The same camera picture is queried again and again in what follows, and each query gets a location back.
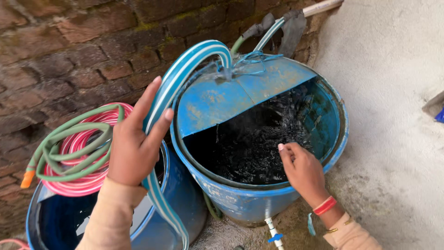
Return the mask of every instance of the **brick wall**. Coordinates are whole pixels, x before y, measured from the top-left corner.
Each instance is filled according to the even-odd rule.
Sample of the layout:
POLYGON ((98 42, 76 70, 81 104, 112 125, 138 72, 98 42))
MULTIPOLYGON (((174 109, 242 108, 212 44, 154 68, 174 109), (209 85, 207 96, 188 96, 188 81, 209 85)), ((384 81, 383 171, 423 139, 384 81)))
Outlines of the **brick wall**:
MULTIPOLYGON (((111 101, 134 104, 191 45, 217 39, 230 47, 266 13, 281 17, 313 3, 0 0, 0 238, 24 230, 33 188, 19 184, 49 131, 111 101)), ((309 18, 295 59, 314 62, 326 16, 309 18)), ((239 51, 257 42, 250 39, 239 51)))

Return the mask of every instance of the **green hose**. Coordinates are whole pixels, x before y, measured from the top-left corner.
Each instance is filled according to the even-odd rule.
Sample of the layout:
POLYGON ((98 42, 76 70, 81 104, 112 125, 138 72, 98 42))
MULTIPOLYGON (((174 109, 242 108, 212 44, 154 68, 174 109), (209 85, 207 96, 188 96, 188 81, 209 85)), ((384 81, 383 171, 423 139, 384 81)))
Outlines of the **green hose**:
POLYGON ((46 181, 73 181, 90 173, 93 173, 94 171, 99 169, 101 166, 103 166, 105 162, 109 160, 111 154, 111 150, 109 150, 109 148, 111 147, 112 140, 112 126, 102 122, 79 122, 93 115, 117 108, 119 109, 119 116, 117 121, 123 121, 125 117, 125 111, 123 107, 119 104, 111 104, 88 111, 85 114, 75 117, 65 124, 61 125, 60 127, 56 128, 54 131, 49 133, 49 135, 42 141, 42 143, 40 143, 39 147, 34 152, 34 155, 32 156, 31 161, 26 168, 26 171, 35 170, 36 176, 46 181), (89 129, 101 130, 103 134, 81 150, 69 154, 57 154, 59 151, 59 147, 62 144, 61 141, 64 138, 89 129), (107 154, 104 157, 102 157, 96 163, 92 164, 105 152, 107 152, 107 154), (77 159, 83 155, 87 155, 90 153, 91 155, 88 156, 85 160, 68 170, 63 170, 58 164, 58 162, 60 161, 77 159), (44 168, 46 163, 50 165, 54 172, 62 176, 44 175, 44 168))
POLYGON ((240 36, 236 42, 233 44, 233 47, 230 50, 231 55, 233 56, 234 54, 236 54, 238 52, 239 47, 242 45, 242 43, 244 42, 244 37, 240 36))
POLYGON ((208 207, 208 210, 210 211, 211 216, 213 216, 213 218, 216 219, 217 221, 221 221, 222 217, 223 217, 222 211, 218 207, 213 205, 210 198, 203 190, 202 190, 202 193, 203 193, 203 198, 205 199, 206 206, 208 207))

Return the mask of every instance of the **sleeve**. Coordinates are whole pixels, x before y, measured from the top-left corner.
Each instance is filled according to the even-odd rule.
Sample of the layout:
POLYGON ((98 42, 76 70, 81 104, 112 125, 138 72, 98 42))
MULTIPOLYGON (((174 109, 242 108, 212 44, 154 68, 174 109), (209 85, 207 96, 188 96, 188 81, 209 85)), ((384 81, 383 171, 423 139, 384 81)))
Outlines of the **sleeve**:
POLYGON ((133 210, 147 190, 121 185, 108 177, 97 197, 97 203, 77 250, 131 249, 130 227, 133 210))
POLYGON ((375 238, 345 213, 324 235, 334 249, 382 250, 375 238))

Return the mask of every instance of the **barrel lid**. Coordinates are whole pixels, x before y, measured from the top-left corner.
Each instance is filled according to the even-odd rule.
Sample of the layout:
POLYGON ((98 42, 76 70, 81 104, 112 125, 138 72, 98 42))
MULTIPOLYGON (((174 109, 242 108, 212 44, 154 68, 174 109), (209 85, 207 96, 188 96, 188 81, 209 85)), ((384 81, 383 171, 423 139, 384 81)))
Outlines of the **barrel lid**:
POLYGON ((227 121, 317 76, 285 57, 245 65, 231 81, 221 82, 211 75, 216 68, 209 70, 212 71, 197 78, 180 97, 177 126, 181 138, 227 121))

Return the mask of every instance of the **hose end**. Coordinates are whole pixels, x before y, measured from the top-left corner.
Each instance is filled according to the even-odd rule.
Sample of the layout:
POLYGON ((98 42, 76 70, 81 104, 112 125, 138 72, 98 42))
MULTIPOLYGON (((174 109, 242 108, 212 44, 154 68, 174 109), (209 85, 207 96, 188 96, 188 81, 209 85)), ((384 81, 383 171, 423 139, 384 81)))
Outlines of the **hose end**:
POLYGON ((23 175, 22 184, 20 185, 20 188, 28 188, 31 185, 32 178, 36 174, 35 170, 26 171, 23 175))

